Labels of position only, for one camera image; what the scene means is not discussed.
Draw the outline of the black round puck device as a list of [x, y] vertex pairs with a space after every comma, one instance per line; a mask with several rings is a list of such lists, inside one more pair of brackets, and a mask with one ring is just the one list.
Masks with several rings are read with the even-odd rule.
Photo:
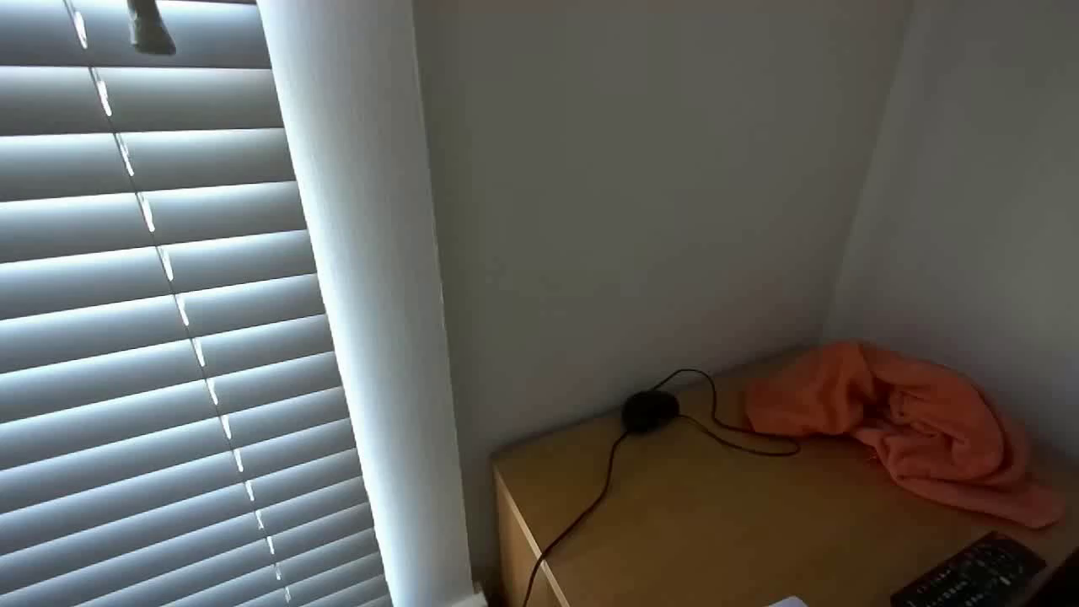
[[637, 391], [624, 402], [622, 422], [631, 434], [649, 434], [678, 419], [678, 399], [668, 391]]

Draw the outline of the white window blinds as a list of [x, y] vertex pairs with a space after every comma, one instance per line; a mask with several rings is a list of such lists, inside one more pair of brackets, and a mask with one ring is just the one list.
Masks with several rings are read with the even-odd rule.
[[0, 607], [392, 607], [256, 0], [0, 0]]

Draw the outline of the black remote control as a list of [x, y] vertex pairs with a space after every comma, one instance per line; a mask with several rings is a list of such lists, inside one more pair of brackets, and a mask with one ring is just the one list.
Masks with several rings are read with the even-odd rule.
[[1017, 541], [987, 532], [892, 597], [892, 607], [1014, 607], [1047, 569]]

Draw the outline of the light wood dresser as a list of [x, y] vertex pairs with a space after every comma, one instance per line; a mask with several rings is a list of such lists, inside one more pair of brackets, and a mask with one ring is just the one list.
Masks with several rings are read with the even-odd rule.
[[806, 351], [678, 395], [682, 414], [631, 434], [613, 414], [506, 450], [496, 464], [503, 593], [512, 607], [888, 607], [1006, 532], [1062, 563], [1079, 535], [1079, 476], [1029, 443], [1033, 479], [1067, 498], [1049, 531], [902, 489], [853, 440], [780, 440], [745, 419], [745, 387]]

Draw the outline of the orange towel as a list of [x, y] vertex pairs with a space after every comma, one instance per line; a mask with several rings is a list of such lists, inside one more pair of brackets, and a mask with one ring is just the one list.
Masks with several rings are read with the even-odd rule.
[[745, 419], [780, 440], [853, 440], [907, 493], [1049, 531], [1067, 498], [1033, 479], [1025, 432], [959, 370], [868, 342], [824, 345], [745, 387]]

